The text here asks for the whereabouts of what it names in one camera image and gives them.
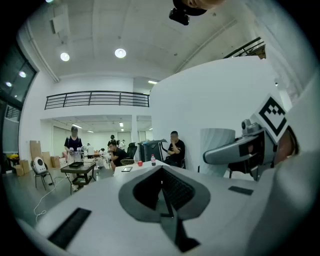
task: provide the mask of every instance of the ceiling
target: ceiling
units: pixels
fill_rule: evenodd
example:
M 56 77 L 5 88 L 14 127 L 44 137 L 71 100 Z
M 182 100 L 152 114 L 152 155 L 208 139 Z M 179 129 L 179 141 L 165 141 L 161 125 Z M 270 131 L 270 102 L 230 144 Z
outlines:
M 82 131 L 92 132 L 129 132 L 132 129 L 131 115 L 87 115 L 69 116 L 50 120 L 60 128 L 71 129 L 72 124 L 82 127 Z M 152 127 L 151 116 L 137 116 L 137 130 L 148 131 Z
M 253 40 L 223 4 L 183 26 L 169 19 L 172 0 L 54 0 L 29 18 L 33 38 L 54 74 L 116 74 L 160 81 L 218 60 Z M 124 48 L 125 58 L 115 56 Z M 70 60 L 60 59 L 68 52 Z

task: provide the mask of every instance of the camera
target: camera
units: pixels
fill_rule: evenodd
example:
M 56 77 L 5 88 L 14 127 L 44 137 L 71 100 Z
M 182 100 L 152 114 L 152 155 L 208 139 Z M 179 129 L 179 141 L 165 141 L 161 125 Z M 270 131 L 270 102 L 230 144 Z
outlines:
M 186 15 L 186 13 L 183 10 L 177 10 L 176 8 L 173 8 L 170 11 L 169 18 L 185 26 L 188 26 L 190 21 L 189 16 Z

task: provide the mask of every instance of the floor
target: floor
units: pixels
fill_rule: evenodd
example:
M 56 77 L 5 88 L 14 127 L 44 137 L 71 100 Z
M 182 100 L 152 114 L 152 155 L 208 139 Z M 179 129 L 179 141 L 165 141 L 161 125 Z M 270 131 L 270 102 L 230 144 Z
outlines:
M 50 169 L 49 172 L 55 184 L 66 177 L 66 175 L 60 171 L 60 169 Z M 99 170 L 98 175 L 96 171 L 94 171 L 94 177 L 98 182 L 101 179 L 112 177 L 113 173 L 114 172 L 112 170 L 102 167 Z M 35 177 L 33 171 L 30 171 L 24 176 L 17 176 L 15 173 L 8 173 L 3 174 L 2 177 L 7 200 L 13 211 L 13 214 L 17 218 L 26 221 L 31 227 L 34 227 L 36 225 L 34 208 L 37 206 L 40 199 L 54 188 L 53 185 L 49 185 L 49 183 L 52 182 L 50 176 L 47 175 L 44 178 L 46 190 L 41 182 L 40 177 L 37 177 L 37 188 L 35 187 Z M 36 213 L 39 214 L 43 210 L 50 210 L 67 197 L 70 197 L 70 183 L 68 179 L 64 179 L 59 183 L 54 191 L 48 194 L 41 201 L 41 204 L 36 209 Z

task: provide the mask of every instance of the gray bin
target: gray bin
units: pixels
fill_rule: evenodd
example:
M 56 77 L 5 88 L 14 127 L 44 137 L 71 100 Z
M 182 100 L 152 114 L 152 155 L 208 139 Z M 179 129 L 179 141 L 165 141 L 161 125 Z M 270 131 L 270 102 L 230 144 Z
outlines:
M 161 146 L 159 143 L 167 142 L 165 139 L 151 140 L 138 143 L 139 145 L 139 158 L 142 162 L 151 161 L 151 155 L 154 155 L 155 159 L 163 161 Z

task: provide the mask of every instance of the man in black shirt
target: man in black shirt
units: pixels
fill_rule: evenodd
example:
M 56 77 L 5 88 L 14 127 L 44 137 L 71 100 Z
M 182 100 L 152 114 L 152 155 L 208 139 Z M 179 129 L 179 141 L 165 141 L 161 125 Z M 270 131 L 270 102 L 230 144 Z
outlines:
M 164 163 L 170 166 L 181 167 L 181 161 L 185 158 L 186 147 L 182 140 L 179 139 L 178 132 L 173 131 L 170 135 L 171 144 L 168 149 L 168 154 L 170 155 Z
M 109 145 L 111 144 L 111 142 L 116 142 L 116 139 L 115 139 L 115 136 L 114 136 L 114 135 L 111 135 L 110 139 L 111 139 L 111 140 L 109 140 L 109 142 L 108 142 L 108 147 L 109 147 Z
M 110 164 L 113 171 L 116 170 L 116 167 L 122 166 L 121 164 L 122 159 L 129 157 L 124 150 L 117 147 L 117 143 L 115 141 L 110 142 L 108 152 L 111 155 Z

